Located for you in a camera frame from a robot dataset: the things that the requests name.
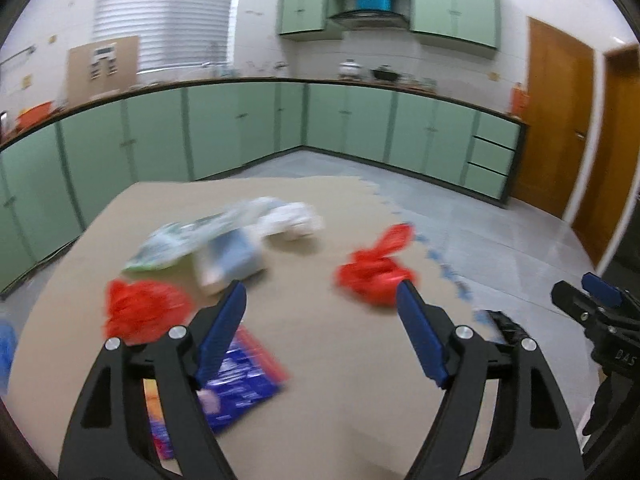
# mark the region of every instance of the silver pot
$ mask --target silver pot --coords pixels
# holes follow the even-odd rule
[[[340,63],[340,69],[338,70],[340,77],[362,77],[362,67],[357,64],[353,59],[348,59]]]

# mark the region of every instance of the silver screw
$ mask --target silver screw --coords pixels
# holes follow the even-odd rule
[[[107,339],[107,341],[104,343],[104,347],[107,350],[115,350],[116,348],[118,348],[120,346],[120,339],[117,337],[110,337]]]
[[[187,329],[182,325],[174,326],[169,329],[169,337],[171,339],[182,339],[187,335]]]
[[[460,339],[471,339],[474,336],[474,331],[468,326],[462,325],[456,328],[456,335]]]
[[[538,348],[538,344],[530,337],[524,338],[520,342],[520,344],[527,352],[533,352],[536,348]]]

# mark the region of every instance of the pot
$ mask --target pot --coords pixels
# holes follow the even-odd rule
[[[379,81],[389,81],[390,83],[395,83],[400,77],[400,74],[391,70],[389,65],[379,66],[377,69],[372,70],[371,73]]]
[[[360,78],[362,76],[362,67],[353,59],[348,59],[347,61],[340,63],[338,74],[340,77]]]

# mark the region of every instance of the red plastic bag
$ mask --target red plastic bag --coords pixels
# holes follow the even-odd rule
[[[372,305],[396,306],[396,288],[402,280],[416,282],[415,273],[402,267],[389,254],[404,249],[414,238],[410,224],[398,224],[385,231],[372,249],[351,254],[351,263],[340,266],[335,278]]]
[[[172,326],[184,323],[193,308],[191,298],[169,283],[113,280],[107,287],[106,338],[127,344],[151,343]]]

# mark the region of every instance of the drawer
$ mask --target drawer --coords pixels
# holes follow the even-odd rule
[[[482,137],[506,148],[515,149],[519,133],[519,124],[511,123],[495,115],[480,114],[476,137]]]
[[[511,150],[485,140],[474,139],[474,150],[470,162],[506,175],[511,167],[513,153]]]
[[[506,180],[504,175],[469,164],[466,167],[464,187],[483,195],[500,198]]]

